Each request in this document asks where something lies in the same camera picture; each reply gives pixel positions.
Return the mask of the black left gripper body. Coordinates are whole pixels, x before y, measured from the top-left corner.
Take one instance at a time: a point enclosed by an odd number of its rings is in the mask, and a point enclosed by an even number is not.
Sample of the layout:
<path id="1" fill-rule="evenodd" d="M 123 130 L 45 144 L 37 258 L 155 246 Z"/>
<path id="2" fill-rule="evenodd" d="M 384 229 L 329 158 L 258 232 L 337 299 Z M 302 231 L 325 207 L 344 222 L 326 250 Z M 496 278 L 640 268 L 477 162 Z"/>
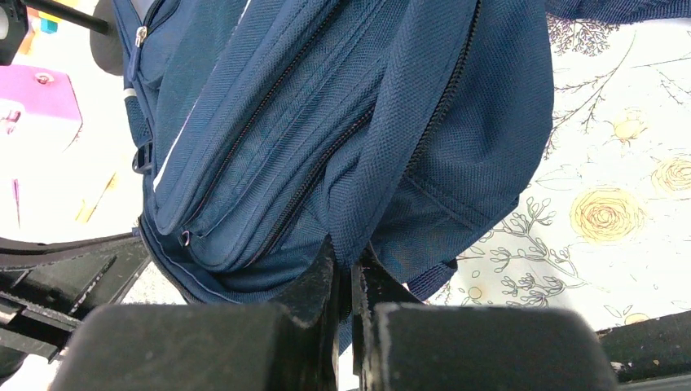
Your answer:
<path id="1" fill-rule="evenodd" d="M 55 360 L 83 319 L 125 298 L 149 263 L 125 233 L 65 243 L 1 240 L 1 376 L 30 355 Z"/>

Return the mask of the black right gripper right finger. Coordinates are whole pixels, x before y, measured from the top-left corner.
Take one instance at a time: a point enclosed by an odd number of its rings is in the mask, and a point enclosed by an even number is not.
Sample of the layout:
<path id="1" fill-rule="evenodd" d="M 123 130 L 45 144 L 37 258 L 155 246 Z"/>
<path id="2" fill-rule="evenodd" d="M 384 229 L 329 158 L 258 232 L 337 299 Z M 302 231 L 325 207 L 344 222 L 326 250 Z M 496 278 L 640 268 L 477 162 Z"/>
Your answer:
<path id="1" fill-rule="evenodd" d="M 594 332 L 568 310 L 426 305 L 367 247 L 352 270 L 363 390 L 615 390 Z"/>

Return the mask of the navy blue backpack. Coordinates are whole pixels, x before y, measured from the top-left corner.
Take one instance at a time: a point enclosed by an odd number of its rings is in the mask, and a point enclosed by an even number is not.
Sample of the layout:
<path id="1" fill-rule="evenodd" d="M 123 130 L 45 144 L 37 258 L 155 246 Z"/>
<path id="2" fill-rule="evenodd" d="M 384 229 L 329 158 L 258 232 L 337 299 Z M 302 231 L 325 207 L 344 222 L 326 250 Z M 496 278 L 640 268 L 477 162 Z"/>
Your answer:
<path id="1" fill-rule="evenodd" d="M 689 2 L 112 5 L 136 233 L 189 301 L 329 239 L 434 304 L 689 311 Z"/>

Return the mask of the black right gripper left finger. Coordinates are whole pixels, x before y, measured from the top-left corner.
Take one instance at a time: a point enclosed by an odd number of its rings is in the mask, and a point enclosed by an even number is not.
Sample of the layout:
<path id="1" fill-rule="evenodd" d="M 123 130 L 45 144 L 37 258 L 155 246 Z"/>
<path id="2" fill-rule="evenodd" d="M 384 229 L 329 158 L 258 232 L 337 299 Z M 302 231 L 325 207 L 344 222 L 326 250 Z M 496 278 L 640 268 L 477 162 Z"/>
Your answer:
<path id="1" fill-rule="evenodd" d="M 334 390 L 338 269 L 330 239 L 270 301 L 108 305 L 68 343 L 54 390 Z"/>

